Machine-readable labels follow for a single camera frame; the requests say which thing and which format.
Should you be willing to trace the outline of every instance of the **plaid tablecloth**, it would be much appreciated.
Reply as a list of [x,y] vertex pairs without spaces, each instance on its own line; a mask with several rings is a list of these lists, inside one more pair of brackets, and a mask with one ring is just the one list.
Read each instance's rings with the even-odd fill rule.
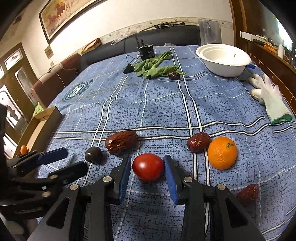
[[[53,101],[63,119],[47,150],[66,147],[68,158],[43,166],[39,177],[70,163],[84,160],[90,146],[107,151],[105,139],[122,130],[136,130],[140,144],[131,157],[170,154],[188,175],[202,184],[224,183],[234,194],[251,183],[260,187],[256,202],[247,208],[267,240],[276,240],[296,209],[296,122],[270,125],[265,107],[249,94],[246,81],[255,69],[238,78],[209,72],[196,56],[198,46],[155,47],[156,54],[171,51],[173,59],[160,66],[180,65],[186,75],[174,81],[123,74],[126,55],[95,63],[85,69]],[[212,138],[226,136],[237,145],[235,165],[224,171],[208,163],[206,153],[191,153],[187,139],[207,132]],[[121,158],[107,153],[105,165],[89,165],[78,183],[89,185],[110,173]],[[205,206],[207,231],[208,205]],[[114,240],[179,240],[184,206],[170,199],[165,178],[140,181],[131,171],[128,189],[120,206],[112,206]],[[87,240],[88,215],[85,222]]]

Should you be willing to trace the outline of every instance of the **circular logo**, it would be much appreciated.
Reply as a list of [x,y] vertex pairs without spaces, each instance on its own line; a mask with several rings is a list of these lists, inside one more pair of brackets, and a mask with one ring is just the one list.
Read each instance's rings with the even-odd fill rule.
[[81,95],[84,91],[88,89],[88,87],[92,84],[91,81],[83,81],[77,84],[74,84],[71,89],[66,93],[64,100],[70,100],[77,95]]

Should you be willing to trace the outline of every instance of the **black sofa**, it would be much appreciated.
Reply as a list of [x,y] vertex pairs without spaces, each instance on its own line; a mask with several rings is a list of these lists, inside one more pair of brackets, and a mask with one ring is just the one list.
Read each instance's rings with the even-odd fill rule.
[[145,44],[153,44],[155,46],[163,46],[165,43],[178,46],[200,45],[200,28],[196,25],[182,25],[164,29],[152,29],[133,34],[115,45],[111,45],[111,42],[103,44],[95,50],[82,55],[81,70],[104,59],[138,51],[137,39],[139,43],[141,43],[142,39]]

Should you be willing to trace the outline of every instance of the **small orange fruit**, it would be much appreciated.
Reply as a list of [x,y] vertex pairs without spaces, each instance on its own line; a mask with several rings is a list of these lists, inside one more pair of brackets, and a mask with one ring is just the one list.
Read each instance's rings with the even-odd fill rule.
[[25,145],[22,145],[20,148],[20,153],[23,155],[23,154],[26,154],[27,152],[28,152],[28,148]]
[[207,156],[214,168],[225,170],[234,164],[237,158],[237,147],[231,139],[217,137],[210,143]]

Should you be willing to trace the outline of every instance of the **silver bolt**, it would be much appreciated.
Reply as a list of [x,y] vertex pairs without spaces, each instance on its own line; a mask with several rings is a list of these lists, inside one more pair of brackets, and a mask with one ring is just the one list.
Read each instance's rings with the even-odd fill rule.
[[58,177],[58,175],[57,174],[54,174],[54,175],[50,176],[49,179],[55,179],[57,177]]
[[77,188],[78,188],[78,185],[77,184],[72,184],[70,186],[70,190],[72,190],[72,191],[76,190]]
[[51,192],[44,192],[42,193],[42,197],[49,197],[51,194]]
[[190,182],[192,182],[192,178],[191,177],[185,177],[184,182],[190,183]]
[[106,176],[106,177],[103,178],[103,181],[106,182],[106,183],[110,182],[111,180],[112,180],[112,177],[109,177],[109,176]]
[[225,190],[225,188],[226,188],[226,186],[224,185],[224,184],[218,184],[217,185],[217,188],[219,189],[219,190]]

